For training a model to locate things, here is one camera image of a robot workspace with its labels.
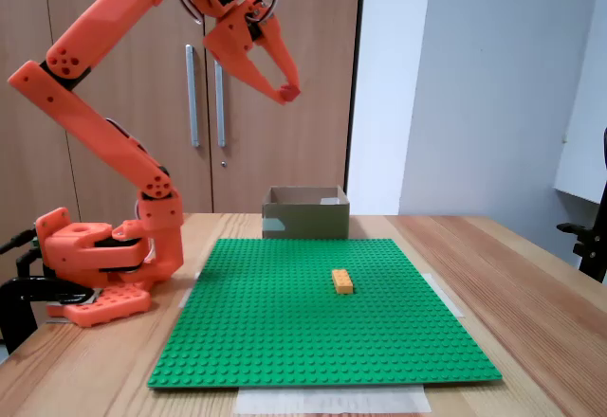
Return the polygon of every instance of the metal handle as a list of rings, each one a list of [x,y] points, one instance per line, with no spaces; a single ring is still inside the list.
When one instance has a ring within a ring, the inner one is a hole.
[[[215,107],[217,109],[217,145],[226,146],[226,119],[224,117],[224,70],[215,60]]]
[[[193,74],[193,47],[186,45],[186,68],[188,71],[188,102],[190,105],[190,137],[192,146],[198,147],[198,109],[196,109],[196,81]]]

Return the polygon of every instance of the cardboard box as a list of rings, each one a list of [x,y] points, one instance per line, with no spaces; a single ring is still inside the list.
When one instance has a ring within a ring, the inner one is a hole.
[[[341,187],[271,187],[262,216],[265,239],[347,239],[350,202]]]

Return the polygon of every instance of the wooden cabinet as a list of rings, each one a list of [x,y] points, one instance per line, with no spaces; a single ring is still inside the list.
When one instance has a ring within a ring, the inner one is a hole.
[[[95,0],[48,0],[53,38]],[[117,121],[165,166],[187,212],[212,211],[203,27],[178,0],[152,8],[75,90]],[[199,147],[190,139],[185,45],[194,46]],[[82,221],[117,225],[133,218],[136,188],[69,137]]]
[[[0,0],[0,243],[32,227],[57,207],[78,218],[65,131],[6,79],[27,60],[41,58],[51,46],[46,0]],[[0,256],[0,284],[16,276],[20,248]],[[41,271],[38,263],[34,271]]]
[[[225,147],[218,146],[207,53],[215,211],[261,211],[271,185],[343,186],[357,7],[358,0],[279,0],[276,14],[302,93],[281,106],[224,73]],[[274,86],[283,83],[261,47],[250,54]]]
[[[5,78],[28,59],[42,61],[52,40],[94,1],[2,0]],[[202,46],[203,27],[178,0],[152,8],[75,93],[169,170],[186,212],[259,211],[270,185],[343,184],[357,7],[358,0],[279,0],[302,94],[280,106],[226,74],[223,148],[213,59]],[[185,45],[194,47],[198,147],[191,143]],[[283,81],[261,47],[251,59],[272,83]],[[8,113],[1,166],[9,180],[0,186],[9,220],[2,237],[60,206],[87,222],[117,225],[133,217],[136,188],[7,84],[1,90]]]

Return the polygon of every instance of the yellow lego brick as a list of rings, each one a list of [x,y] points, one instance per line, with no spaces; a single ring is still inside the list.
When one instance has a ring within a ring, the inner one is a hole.
[[[338,294],[352,294],[354,292],[354,285],[352,284],[352,280],[350,280],[347,270],[332,270],[331,277],[333,278],[335,291]]]

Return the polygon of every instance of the wooden table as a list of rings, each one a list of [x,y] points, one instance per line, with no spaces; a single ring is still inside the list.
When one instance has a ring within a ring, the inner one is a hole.
[[[432,273],[504,375],[426,387],[432,415],[607,415],[601,284],[486,218],[360,216],[350,232],[392,238]],[[159,393],[146,382],[215,241],[260,234],[259,215],[189,216],[185,264],[155,289],[153,310],[92,329],[45,324],[0,367],[0,414],[230,416],[236,390]]]

